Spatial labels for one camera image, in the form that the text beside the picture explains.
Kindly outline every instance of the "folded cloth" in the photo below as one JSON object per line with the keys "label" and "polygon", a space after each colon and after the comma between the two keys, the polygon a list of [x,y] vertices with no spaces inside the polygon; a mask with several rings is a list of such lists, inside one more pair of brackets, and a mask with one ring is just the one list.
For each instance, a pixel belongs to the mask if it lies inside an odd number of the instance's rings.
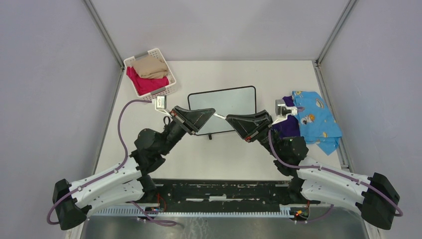
{"label": "folded cloth", "polygon": [[132,62],[132,67],[138,76],[144,79],[164,78],[169,70],[164,60],[159,60],[150,55]]}
{"label": "folded cloth", "polygon": [[330,155],[338,148],[342,133],[324,100],[317,92],[293,91],[292,95],[295,106],[304,107],[296,116],[301,136]]}
{"label": "folded cloth", "polygon": [[126,75],[132,80],[136,91],[140,96],[153,92],[169,84],[167,77],[161,79],[144,79],[138,76],[133,67],[128,67]]}
{"label": "folded cloth", "polygon": [[[295,106],[292,96],[284,96],[283,100],[286,106]],[[287,120],[273,125],[273,129],[279,132],[280,138],[301,136],[299,121],[294,116],[287,116]]]}

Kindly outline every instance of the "blue cloth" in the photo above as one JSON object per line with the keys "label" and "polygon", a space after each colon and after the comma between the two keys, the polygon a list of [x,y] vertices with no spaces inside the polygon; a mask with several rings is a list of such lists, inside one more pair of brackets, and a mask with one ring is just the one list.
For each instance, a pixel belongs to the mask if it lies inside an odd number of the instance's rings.
{"label": "blue cloth", "polygon": [[306,143],[316,143],[327,155],[333,153],[342,133],[324,100],[317,92],[293,91],[292,96],[296,107],[305,108],[295,117]]}

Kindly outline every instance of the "brown towel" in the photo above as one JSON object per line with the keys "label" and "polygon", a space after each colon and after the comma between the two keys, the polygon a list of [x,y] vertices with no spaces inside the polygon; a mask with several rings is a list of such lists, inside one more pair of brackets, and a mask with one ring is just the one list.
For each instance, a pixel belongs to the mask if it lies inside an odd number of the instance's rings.
{"label": "brown towel", "polygon": [[153,56],[142,57],[132,63],[139,77],[145,79],[160,79],[167,76],[169,68],[163,60],[159,60]]}

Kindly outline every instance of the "wall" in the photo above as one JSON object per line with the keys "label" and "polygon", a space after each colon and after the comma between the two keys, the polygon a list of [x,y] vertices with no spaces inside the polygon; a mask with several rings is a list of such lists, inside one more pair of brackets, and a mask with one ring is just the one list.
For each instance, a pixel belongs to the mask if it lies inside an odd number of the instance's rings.
{"label": "wall", "polygon": [[421,238],[422,2],[361,0],[322,62],[357,172],[385,174],[404,211],[387,238]]}
{"label": "wall", "polygon": [[123,58],[316,59],[348,0],[92,0]]}
{"label": "wall", "polygon": [[91,173],[118,66],[79,0],[2,0],[0,32],[0,235],[60,239],[54,183]]}

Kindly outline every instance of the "white plastic basket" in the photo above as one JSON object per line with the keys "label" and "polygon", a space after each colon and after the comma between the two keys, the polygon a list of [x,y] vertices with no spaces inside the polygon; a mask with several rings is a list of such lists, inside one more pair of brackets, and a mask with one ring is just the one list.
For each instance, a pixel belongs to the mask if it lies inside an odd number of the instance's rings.
{"label": "white plastic basket", "polygon": [[150,56],[153,56],[153,57],[155,57],[157,59],[163,59],[164,60],[164,63],[166,63],[167,68],[169,68],[169,73],[167,74],[167,79],[169,80],[169,84],[166,85],[166,86],[164,86],[164,87],[161,87],[160,89],[157,89],[157,90],[155,90],[153,92],[150,92],[150,93],[147,93],[147,94],[144,94],[144,95],[141,95],[140,96],[138,94],[138,91],[135,88],[135,85],[133,84],[132,81],[130,81],[132,83],[132,86],[133,86],[133,89],[135,90],[136,95],[139,98],[141,98],[141,100],[152,100],[152,99],[155,99],[157,96],[166,96],[166,95],[169,95],[169,94],[171,94],[173,92],[176,92],[176,90],[177,90],[176,89],[176,87],[177,87],[176,86],[176,78],[174,78],[174,75],[171,72],[171,69],[170,69],[169,65],[167,64],[166,59],[164,59],[163,54],[161,54],[161,51],[158,48],[154,48],[152,50],[149,50],[146,53],[141,53],[141,54],[138,54],[136,56],[132,56],[132,57],[129,57],[129,58],[125,59],[125,61],[124,61],[124,75],[126,75],[127,67],[128,66],[132,66],[132,62],[134,62],[137,59],[139,59],[141,57],[144,57],[146,55],[150,55]]}

